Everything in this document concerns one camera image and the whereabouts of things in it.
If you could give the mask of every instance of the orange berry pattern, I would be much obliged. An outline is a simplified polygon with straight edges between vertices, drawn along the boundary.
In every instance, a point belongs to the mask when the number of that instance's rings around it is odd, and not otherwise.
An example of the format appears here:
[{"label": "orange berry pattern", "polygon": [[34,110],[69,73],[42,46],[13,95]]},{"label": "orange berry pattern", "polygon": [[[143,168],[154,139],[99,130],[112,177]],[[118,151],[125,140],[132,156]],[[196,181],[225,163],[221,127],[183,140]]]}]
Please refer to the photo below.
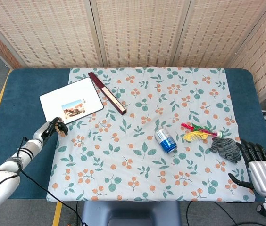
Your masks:
[{"label": "orange berry pattern", "polygon": [[[72,68],[69,81],[89,72],[127,113],[96,88],[104,108],[67,124],[68,136],[58,137],[50,192],[64,201],[254,201],[251,191],[229,183],[228,173],[249,181],[243,161],[232,164],[211,152],[211,136],[183,139],[189,131],[181,123],[193,123],[239,142],[223,68]],[[160,128],[177,150],[163,151],[154,136]]]}]

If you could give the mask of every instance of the silver robotic hand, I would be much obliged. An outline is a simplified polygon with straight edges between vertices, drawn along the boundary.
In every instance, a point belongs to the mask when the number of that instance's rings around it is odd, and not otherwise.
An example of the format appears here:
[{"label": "silver robotic hand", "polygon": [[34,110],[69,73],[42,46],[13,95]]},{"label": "silver robotic hand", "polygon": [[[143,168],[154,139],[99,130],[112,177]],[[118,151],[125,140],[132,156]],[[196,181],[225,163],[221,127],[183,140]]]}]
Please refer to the photo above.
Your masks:
[{"label": "silver robotic hand", "polygon": [[68,132],[67,126],[59,117],[42,125],[33,135],[33,139],[28,140],[13,156],[0,165],[0,205],[18,187],[20,171],[36,157],[54,132],[58,132],[62,136],[67,135]]},{"label": "silver robotic hand", "polygon": [[252,183],[239,181],[231,173],[228,176],[237,185],[255,190],[259,195],[263,196],[265,198],[263,207],[259,208],[259,210],[257,208],[257,211],[262,212],[262,209],[265,209],[266,212],[266,151],[261,145],[246,142],[245,140],[242,140],[241,144],[236,143],[236,145],[245,160]]}]

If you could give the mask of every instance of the soda can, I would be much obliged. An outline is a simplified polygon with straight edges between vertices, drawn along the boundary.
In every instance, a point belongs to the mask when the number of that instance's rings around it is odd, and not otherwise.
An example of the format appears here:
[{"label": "soda can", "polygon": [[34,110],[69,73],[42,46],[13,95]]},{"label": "soda can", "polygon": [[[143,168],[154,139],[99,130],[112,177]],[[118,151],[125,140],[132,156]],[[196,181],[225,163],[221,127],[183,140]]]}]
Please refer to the photo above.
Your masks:
[{"label": "soda can", "polygon": [[159,129],[158,131],[156,131],[154,136],[166,153],[170,153],[171,151],[177,149],[176,142],[174,141],[174,139],[169,134],[166,128]]}]

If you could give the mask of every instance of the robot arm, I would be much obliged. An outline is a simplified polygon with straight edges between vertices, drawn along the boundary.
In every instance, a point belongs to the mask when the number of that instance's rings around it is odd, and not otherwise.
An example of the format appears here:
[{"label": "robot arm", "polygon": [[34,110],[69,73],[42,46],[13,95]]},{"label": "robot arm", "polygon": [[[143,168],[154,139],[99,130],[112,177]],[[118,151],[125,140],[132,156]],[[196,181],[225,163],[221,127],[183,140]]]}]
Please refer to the photo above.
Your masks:
[{"label": "robot arm", "polygon": [[49,137],[57,131],[67,135],[68,128],[62,119],[57,117],[45,123],[13,156],[0,165],[0,205],[8,199],[20,183],[19,172],[24,169],[41,151]]},{"label": "robot arm", "polygon": [[237,185],[256,190],[259,195],[263,196],[265,198],[263,207],[266,211],[266,152],[259,144],[255,145],[244,140],[241,144],[236,144],[241,150],[252,183],[239,181],[231,173],[228,175]]}]

